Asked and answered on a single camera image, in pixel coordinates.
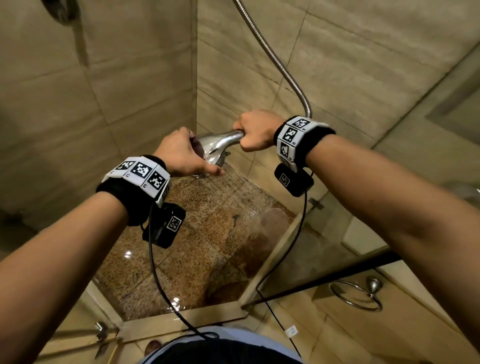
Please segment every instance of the shower floor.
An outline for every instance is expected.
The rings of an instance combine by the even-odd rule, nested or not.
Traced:
[[[176,179],[168,195],[187,217],[170,248],[153,247],[154,260],[162,288],[180,310],[239,299],[295,218],[233,168],[225,171]],[[171,312],[153,281],[139,227],[123,232],[95,279],[124,320]]]

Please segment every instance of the person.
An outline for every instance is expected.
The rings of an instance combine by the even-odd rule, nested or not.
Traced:
[[[265,110],[244,113],[246,152],[273,145],[285,120]],[[154,153],[174,176],[224,174],[196,155],[190,131],[165,137]],[[353,215],[396,251],[458,327],[480,350],[480,212],[380,154],[330,134],[306,155],[306,165]],[[0,263],[0,362],[35,360],[127,226],[124,205],[98,192]],[[239,338],[172,343],[155,363],[297,363],[281,345],[251,333]],[[149,356],[146,363],[152,362]]]

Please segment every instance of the forearm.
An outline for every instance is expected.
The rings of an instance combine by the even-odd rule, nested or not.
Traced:
[[[378,153],[329,135],[308,166],[412,268],[472,342],[480,330],[480,214]]]
[[[34,358],[78,300],[128,221],[97,193],[0,263],[0,358]]]

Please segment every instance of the handheld shower head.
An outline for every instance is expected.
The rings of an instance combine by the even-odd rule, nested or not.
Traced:
[[[243,130],[233,130],[222,134],[206,134],[198,137],[194,150],[208,163],[216,164],[222,167],[227,156],[228,147],[240,143],[240,139],[245,136]],[[196,175],[197,178],[205,178],[206,174]]]

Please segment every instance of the hand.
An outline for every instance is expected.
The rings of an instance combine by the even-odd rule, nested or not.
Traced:
[[[245,131],[240,146],[245,152],[254,152],[273,146],[273,136],[284,122],[285,119],[273,111],[254,109],[241,114],[233,129]]]
[[[165,162],[167,171],[174,177],[201,173],[223,176],[225,174],[223,169],[208,163],[194,152],[190,142],[194,136],[191,131],[182,127],[163,138],[153,155]]]

